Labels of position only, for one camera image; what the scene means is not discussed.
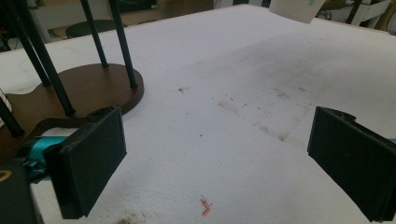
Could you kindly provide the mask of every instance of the red stain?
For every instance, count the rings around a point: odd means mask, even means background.
[[[204,208],[206,208],[206,210],[202,213],[202,216],[207,217],[207,215],[209,215],[210,212],[210,203],[205,199],[201,199],[200,202],[204,206]]]

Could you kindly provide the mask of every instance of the dirt spot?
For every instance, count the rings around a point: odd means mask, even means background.
[[[127,217],[117,221],[115,224],[143,224],[147,223],[146,217],[146,213],[131,213]]]
[[[276,89],[276,93],[277,93],[277,96],[281,99],[289,99],[290,98],[290,96],[285,91]]]
[[[290,133],[276,133],[274,131],[271,131],[268,127],[265,126],[260,126],[260,130],[262,130],[264,133],[267,133],[275,138],[277,138],[279,141],[284,142],[288,137]]]
[[[269,132],[268,127],[264,127],[264,126],[260,126],[260,130],[262,130],[265,133]]]

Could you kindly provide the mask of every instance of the white table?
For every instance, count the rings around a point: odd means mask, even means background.
[[[125,31],[146,86],[123,117],[128,155],[87,218],[62,220],[51,183],[33,185],[46,223],[369,223],[306,148],[317,105],[395,137],[394,36],[252,6]],[[101,39],[123,63],[116,34]],[[59,72],[99,63],[90,37],[48,50]],[[39,82],[22,50],[0,68],[5,92]]]

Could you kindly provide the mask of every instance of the brown round base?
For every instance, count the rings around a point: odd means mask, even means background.
[[[133,90],[124,65],[90,64],[63,71],[59,78],[76,110],[72,116],[66,116],[52,87],[40,85],[27,94],[8,94],[13,115],[25,133],[15,138],[6,126],[0,128],[0,164],[14,158],[25,139],[48,129],[78,128],[88,114],[108,106],[119,105],[122,114],[130,111],[144,92],[142,76],[135,70],[134,75],[139,86]]]

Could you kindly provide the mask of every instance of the black metal leg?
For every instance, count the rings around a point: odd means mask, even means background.
[[[90,24],[91,33],[93,37],[93,42],[95,42],[96,49],[99,54],[100,61],[102,62],[103,67],[108,67],[108,63],[106,61],[105,53],[103,52],[102,43],[99,39],[99,34],[96,29],[95,23],[93,21],[93,16],[91,13],[90,5],[87,0],[80,0],[82,4],[82,8],[84,9],[85,17],[87,18],[88,23]]]
[[[13,3],[14,7],[19,12],[19,16],[21,17],[21,21],[24,23],[26,28],[26,32],[29,38],[32,41],[32,44],[35,48],[35,52],[38,57],[41,59],[41,63],[43,64],[45,70],[47,71],[47,75],[49,80],[53,85],[53,89],[58,96],[59,101],[61,102],[62,107],[64,108],[64,112],[66,115],[73,115],[76,111],[73,109],[69,98],[64,90],[64,85],[58,77],[58,73],[56,72],[55,66],[50,59],[50,55],[47,52],[46,47],[44,46],[44,42],[41,39],[37,29],[35,28],[35,23],[33,22],[32,15],[30,15],[29,10],[26,7],[26,2],[24,0],[4,0],[9,3]]]
[[[24,130],[15,120],[14,116],[12,116],[11,111],[9,111],[6,103],[2,99],[0,99],[0,118],[6,124],[13,137],[23,135]]]
[[[134,67],[132,66],[131,55],[129,53],[128,43],[126,41],[125,32],[123,30],[123,25],[122,25],[122,20],[121,20],[121,15],[117,0],[108,0],[108,4],[110,5],[111,14],[113,15],[113,21],[116,23],[117,35],[119,36],[122,56],[125,61],[125,67],[128,73],[128,78],[131,84],[131,88],[136,89],[138,85],[134,77]]]
[[[47,87],[50,86],[50,81],[47,77],[46,71],[44,70],[40,60],[38,59],[37,55],[35,54],[35,50],[33,49],[29,39],[27,38],[23,26],[20,21],[18,21],[18,14],[15,11],[15,8],[8,2],[8,1],[1,1],[1,7],[4,8],[4,13],[8,18],[9,23],[11,24],[12,28],[14,29],[15,34],[20,39],[23,48],[26,50],[27,55],[29,56],[30,61],[33,64],[33,67],[37,71],[38,76],[43,83],[43,86]]]

